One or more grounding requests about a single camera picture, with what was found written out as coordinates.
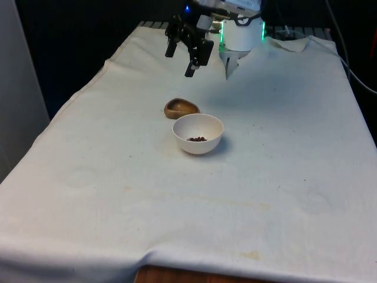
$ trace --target wooden bowl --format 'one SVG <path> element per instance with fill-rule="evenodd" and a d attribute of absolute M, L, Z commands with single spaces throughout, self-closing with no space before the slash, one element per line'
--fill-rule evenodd
<path fill-rule="evenodd" d="M 164 113 L 169 119 L 178 119 L 185 115 L 200 113 L 200 110 L 194 103 L 175 98 L 165 105 Z"/>

